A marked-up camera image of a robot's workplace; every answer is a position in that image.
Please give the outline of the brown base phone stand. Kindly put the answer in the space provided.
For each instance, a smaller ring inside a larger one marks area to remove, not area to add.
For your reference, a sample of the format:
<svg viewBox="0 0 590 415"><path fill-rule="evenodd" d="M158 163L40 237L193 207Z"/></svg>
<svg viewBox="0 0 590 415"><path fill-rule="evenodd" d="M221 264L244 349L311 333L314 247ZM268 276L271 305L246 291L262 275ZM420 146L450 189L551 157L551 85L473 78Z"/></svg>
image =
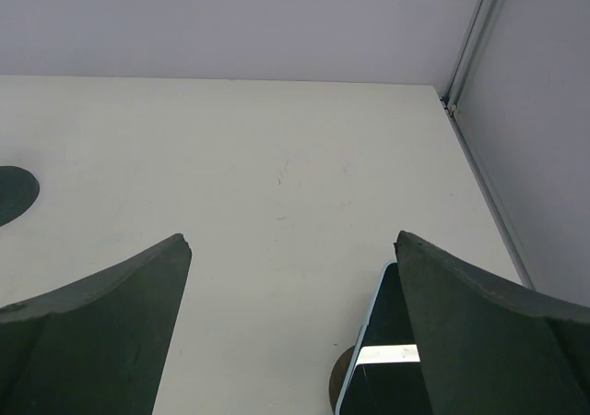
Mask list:
<svg viewBox="0 0 590 415"><path fill-rule="evenodd" d="M333 413L336 413L336 403L338 401L342 386L345 382L354 349L355 347L351 346L345 350L336 360L330 373L328 381L328 399Z"/></svg>

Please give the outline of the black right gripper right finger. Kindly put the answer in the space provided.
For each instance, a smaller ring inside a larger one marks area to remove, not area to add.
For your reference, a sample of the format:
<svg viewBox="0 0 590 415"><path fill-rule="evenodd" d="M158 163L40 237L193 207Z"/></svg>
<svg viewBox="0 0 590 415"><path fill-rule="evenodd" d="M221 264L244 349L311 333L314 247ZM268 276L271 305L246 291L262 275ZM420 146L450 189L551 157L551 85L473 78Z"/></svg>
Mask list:
<svg viewBox="0 0 590 415"><path fill-rule="evenodd" d="M588 308L407 231L395 255L434 413L588 413Z"/></svg>

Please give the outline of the light blue smartphone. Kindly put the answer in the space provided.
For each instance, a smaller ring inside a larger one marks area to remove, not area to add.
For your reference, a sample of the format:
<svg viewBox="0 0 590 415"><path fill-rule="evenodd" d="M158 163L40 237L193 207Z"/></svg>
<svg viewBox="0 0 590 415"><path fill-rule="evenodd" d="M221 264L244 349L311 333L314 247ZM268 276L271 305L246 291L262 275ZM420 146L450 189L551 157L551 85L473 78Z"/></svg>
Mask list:
<svg viewBox="0 0 590 415"><path fill-rule="evenodd" d="M431 414L397 263L379 278L335 414Z"/></svg>

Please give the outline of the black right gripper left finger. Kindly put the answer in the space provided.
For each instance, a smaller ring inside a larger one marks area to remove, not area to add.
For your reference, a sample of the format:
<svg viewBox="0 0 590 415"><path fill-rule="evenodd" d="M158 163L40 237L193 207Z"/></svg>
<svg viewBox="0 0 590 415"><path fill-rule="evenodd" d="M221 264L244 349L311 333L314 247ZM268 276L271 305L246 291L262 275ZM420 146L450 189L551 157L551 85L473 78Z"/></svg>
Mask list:
<svg viewBox="0 0 590 415"><path fill-rule="evenodd" d="M2 413L152 413L191 259L176 233L2 307Z"/></svg>

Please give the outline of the black round base phone stand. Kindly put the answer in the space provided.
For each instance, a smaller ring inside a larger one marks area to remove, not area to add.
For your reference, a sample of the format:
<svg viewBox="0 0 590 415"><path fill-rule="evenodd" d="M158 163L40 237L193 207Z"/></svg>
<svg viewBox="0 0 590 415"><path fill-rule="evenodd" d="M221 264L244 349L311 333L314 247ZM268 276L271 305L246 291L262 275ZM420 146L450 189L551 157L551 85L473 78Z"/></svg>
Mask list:
<svg viewBox="0 0 590 415"><path fill-rule="evenodd" d="M32 206L40 185L31 172L16 166L0 168L0 184L0 226L4 226Z"/></svg>

